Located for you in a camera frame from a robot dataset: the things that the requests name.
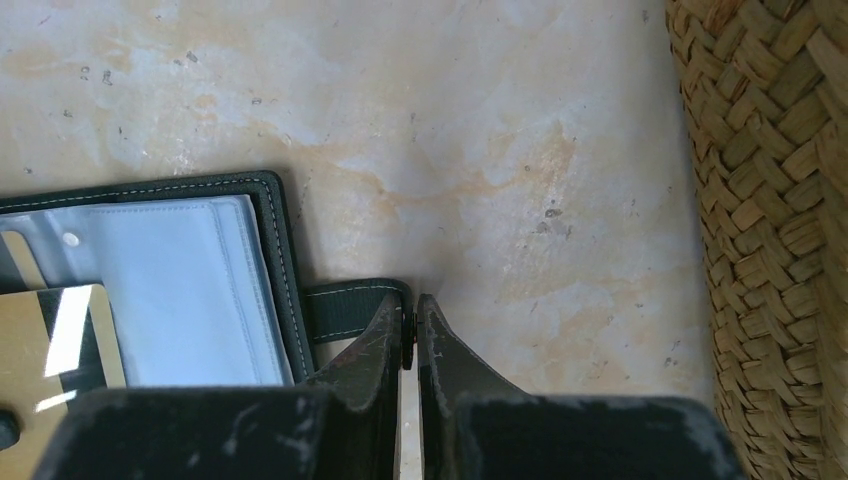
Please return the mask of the gold credit card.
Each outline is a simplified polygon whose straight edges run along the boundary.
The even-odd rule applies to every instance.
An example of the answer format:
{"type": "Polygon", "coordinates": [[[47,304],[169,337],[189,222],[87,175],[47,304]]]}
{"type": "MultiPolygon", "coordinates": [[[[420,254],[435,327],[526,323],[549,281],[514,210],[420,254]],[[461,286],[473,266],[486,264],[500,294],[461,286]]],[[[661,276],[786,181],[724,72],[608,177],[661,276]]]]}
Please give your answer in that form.
{"type": "Polygon", "coordinates": [[[16,231],[2,231],[1,294],[42,290],[46,287],[25,237],[16,231]]]}
{"type": "Polygon", "coordinates": [[[105,288],[1,297],[1,476],[28,479],[70,406],[126,378],[105,288]]]}

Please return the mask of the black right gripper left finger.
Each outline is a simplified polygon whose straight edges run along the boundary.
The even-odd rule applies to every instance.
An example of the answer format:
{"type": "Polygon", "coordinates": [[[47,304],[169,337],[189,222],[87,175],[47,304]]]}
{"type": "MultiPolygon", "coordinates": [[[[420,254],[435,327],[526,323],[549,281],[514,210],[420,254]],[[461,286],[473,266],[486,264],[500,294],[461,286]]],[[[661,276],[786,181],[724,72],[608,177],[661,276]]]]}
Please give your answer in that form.
{"type": "Polygon", "coordinates": [[[74,404],[38,479],[395,479],[403,308],[291,387],[100,389],[74,404]]]}

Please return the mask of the black leather card holder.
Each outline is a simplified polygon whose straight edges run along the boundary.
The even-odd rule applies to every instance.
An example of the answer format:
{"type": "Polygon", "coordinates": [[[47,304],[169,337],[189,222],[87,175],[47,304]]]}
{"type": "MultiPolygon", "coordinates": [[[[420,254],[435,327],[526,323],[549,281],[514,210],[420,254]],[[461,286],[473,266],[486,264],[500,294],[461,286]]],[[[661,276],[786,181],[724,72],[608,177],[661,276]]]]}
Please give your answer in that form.
{"type": "Polygon", "coordinates": [[[410,287],[388,278],[306,287],[281,178],[258,170],[5,198],[51,287],[102,286],[132,386],[294,385],[317,345],[363,333],[399,299],[401,363],[414,340],[410,287]]]}

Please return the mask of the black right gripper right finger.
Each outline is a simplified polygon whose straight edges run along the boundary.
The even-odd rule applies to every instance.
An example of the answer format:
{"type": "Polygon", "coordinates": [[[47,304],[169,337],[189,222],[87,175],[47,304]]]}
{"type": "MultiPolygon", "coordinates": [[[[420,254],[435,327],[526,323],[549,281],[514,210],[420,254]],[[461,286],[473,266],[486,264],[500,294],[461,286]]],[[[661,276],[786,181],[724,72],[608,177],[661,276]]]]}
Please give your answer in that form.
{"type": "Polygon", "coordinates": [[[725,428],[684,397],[534,395],[506,380],[418,302],[427,479],[741,479],[725,428]]]}

